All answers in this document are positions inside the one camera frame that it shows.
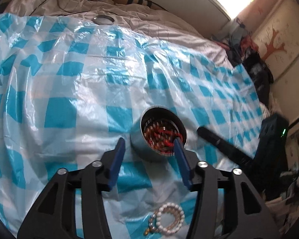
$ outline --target metal bolt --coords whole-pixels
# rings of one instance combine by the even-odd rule
[[[243,173],[243,171],[242,171],[241,169],[239,169],[239,168],[235,168],[235,169],[233,169],[232,172],[233,172],[234,174],[236,174],[236,175],[241,175],[241,174]]]
[[[206,168],[208,166],[208,163],[205,162],[205,161],[200,161],[197,163],[197,165],[200,167],[200,168]]]
[[[59,174],[59,175],[63,175],[65,173],[67,173],[67,169],[65,169],[65,168],[61,168],[61,169],[57,170],[57,174]]]
[[[102,164],[102,162],[101,161],[94,161],[94,162],[92,162],[92,166],[93,167],[101,167],[103,164]]]

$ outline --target bed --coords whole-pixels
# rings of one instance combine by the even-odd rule
[[[114,25],[93,18],[112,17]],[[206,125],[253,156],[262,110],[242,65],[191,25],[164,11],[111,0],[12,0],[0,14],[0,219],[16,236],[58,168],[84,168],[127,143],[117,186],[104,193],[113,238],[143,238],[166,201],[186,211],[197,194],[182,184],[173,157],[148,163],[133,153],[129,130],[144,109],[162,105],[184,122],[186,147],[215,167],[236,164],[196,135]],[[221,233],[222,192],[218,230]],[[80,191],[77,235],[83,237]],[[150,234],[148,238],[160,238]]]

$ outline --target gold charm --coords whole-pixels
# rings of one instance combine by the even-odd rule
[[[149,233],[149,228],[147,228],[147,229],[145,230],[145,232],[144,232],[144,236],[148,235],[148,233]]]

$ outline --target cylindrical container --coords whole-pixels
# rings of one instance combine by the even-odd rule
[[[143,111],[141,117],[131,128],[130,139],[131,146],[139,155],[140,158],[150,162],[160,162],[166,159],[161,151],[153,149],[147,143],[144,137],[146,125],[152,121],[167,121],[173,128],[182,135],[183,144],[185,146],[187,141],[186,129],[181,120],[170,110],[161,106],[152,106]]]

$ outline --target pile of clothes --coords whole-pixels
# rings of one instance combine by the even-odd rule
[[[229,22],[212,40],[226,50],[233,67],[243,64],[254,82],[259,101],[269,105],[270,84],[273,75],[266,63],[260,58],[258,45],[252,40],[245,25],[236,18]]]

